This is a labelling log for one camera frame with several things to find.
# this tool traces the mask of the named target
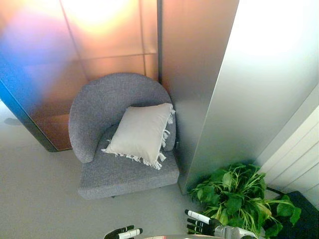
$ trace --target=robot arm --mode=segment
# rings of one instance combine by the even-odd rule
[[[193,218],[187,219],[187,222],[191,223],[191,225],[187,224],[186,227],[200,234],[223,239],[257,239],[255,234],[242,228],[223,226],[217,219],[211,219],[190,210],[185,210],[185,213]]]

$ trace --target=white wall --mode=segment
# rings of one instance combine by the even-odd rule
[[[310,116],[290,135],[290,137],[270,155],[278,145],[279,138],[295,125],[300,112],[317,107]],[[280,133],[272,140],[257,158],[265,172],[265,181],[269,187],[284,193],[300,191],[319,209],[319,87],[317,86],[303,105],[287,122]]]
[[[220,166],[256,159],[313,90],[318,8],[316,0],[239,2],[187,187]]]

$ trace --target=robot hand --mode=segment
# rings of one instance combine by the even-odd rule
[[[185,210],[185,213],[197,220],[187,219],[191,223],[191,225],[187,224],[187,228],[197,234],[216,236],[223,239],[256,239],[255,234],[242,228],[223,226],[217,219],[211,219],[190,210]]]
[[[143,232],[142,228],[133,230],[134,226],[115,229],[104,236],[104,239],[134,239],[135,236]]]

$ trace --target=chair seat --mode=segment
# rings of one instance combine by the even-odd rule
[[[179,170],[173,151],[162,151],[166,156],[160,170],[132,159],[104,153],[117,125],[106,130],[95,152],[94,160],[82,165],[79,194],[85,199],[98,199],[177,183]]]

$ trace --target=chair backrest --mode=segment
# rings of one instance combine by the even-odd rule
[[[70,111],[69,135],[76,156],[83,163],[92,161],[101,135],[121,121],[127,107],[162,103],[171,103],[164,87],[140,74],[115,73],[88,83],[74,99]],[[165,150],[172,150],[175,119],[167,129],[171,136],[166,140]],[[85,141],[88,147],[83,149]]]

